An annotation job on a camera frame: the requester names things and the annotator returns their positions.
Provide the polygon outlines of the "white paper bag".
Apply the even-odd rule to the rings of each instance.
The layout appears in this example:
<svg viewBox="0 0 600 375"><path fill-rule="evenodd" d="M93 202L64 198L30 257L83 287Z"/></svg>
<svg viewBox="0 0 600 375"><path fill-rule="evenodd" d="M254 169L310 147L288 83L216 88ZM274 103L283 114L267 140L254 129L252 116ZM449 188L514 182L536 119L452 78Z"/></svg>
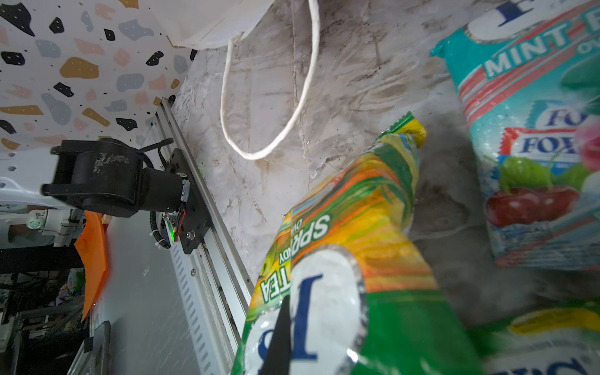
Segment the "white paper bag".
<svg viewBox="0 0 600 375"><path fill-rule="evenodd" d="M317 1L151 1L175 47L224 53L224 140L243 159L266 159L298 123L317 71Z"/></svg>

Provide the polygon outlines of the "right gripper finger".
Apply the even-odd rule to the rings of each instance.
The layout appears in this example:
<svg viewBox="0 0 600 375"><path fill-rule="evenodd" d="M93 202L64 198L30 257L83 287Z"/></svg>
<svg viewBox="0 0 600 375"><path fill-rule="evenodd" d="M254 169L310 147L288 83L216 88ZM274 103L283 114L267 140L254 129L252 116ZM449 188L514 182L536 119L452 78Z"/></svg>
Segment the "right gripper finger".
<svg viewBox="0 0 600 375"><path fill-rule="evenodd" d="M263 362L260 375L288 375L292 358L290 297L285 296L279 313L271 341Z"/></svg>

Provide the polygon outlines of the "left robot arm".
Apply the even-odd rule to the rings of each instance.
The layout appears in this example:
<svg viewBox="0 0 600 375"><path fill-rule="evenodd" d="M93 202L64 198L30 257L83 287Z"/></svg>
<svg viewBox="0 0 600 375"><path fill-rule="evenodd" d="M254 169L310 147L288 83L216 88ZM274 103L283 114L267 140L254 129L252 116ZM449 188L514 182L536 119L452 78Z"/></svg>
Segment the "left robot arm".
<svg viewBox="0 0 600 375"><path fill-rule="evenodd" d="M172 143L168 138L136 149L104 137L6 154L1 158L1 247L68 246L81 232L85 211L123 218L146 211L156 244L170 248L156 215L177 213L191 184L170 167L157 170L148 152Z"/></svg>

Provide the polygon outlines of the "green spring tea Fox's packet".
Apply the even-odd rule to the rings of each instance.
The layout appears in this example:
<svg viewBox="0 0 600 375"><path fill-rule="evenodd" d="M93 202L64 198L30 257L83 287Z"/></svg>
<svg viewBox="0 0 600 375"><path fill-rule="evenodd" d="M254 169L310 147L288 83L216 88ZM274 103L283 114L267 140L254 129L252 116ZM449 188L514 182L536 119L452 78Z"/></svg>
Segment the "green spring tea Fox's packet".
<svg viewBox="0 0 600 375"><path fill-rule="evenodd" d="M486 374L598 374L599 300L475 327L470 338Z"/></svg>

